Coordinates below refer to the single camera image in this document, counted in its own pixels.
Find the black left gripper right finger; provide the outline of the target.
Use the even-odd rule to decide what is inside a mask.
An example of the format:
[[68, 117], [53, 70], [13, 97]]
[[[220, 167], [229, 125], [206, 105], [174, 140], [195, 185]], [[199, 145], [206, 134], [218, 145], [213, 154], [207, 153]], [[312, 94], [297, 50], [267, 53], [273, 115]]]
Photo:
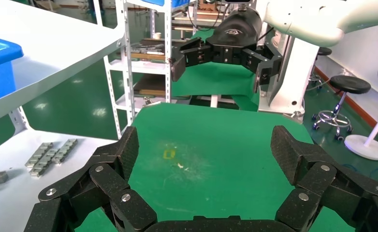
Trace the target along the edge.
[[294, 186], [276, 221], [306, 232], [329, 208], [357, 232], [378, 232], [378, 181], [338, 164], [319, 145], [296, 140], [284, 126], [273, 128], [270, 148]]

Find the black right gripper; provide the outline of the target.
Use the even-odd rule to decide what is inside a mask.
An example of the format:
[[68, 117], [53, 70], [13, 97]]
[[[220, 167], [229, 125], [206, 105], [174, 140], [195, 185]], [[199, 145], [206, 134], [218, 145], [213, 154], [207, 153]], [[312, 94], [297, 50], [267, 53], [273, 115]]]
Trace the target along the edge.
[[262, 20], [256, 10], [234, 10], [205, 41], [196, 37], [172, 48], [172, 81], [178, 81], [186, 67], [211, 61], [241, 64], [255, 74], [253, 91], [257, 92], [259, 86], [269, 84], [270, 78], [279, 74], [283, 60], [271, 43], [257, 46], [261, 30]]

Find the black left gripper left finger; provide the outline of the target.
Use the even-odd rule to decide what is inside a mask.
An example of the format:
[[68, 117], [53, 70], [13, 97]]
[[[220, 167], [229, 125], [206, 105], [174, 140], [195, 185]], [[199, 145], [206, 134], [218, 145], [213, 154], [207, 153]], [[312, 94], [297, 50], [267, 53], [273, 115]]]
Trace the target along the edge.
[[45, 187], [25, 226], [27, 232], [72, 232], [101, 208], [119, 232], [143, 232], [157, 214], [129, 185], [139, 153], [135, 127], [98, 147], [79, 170]]

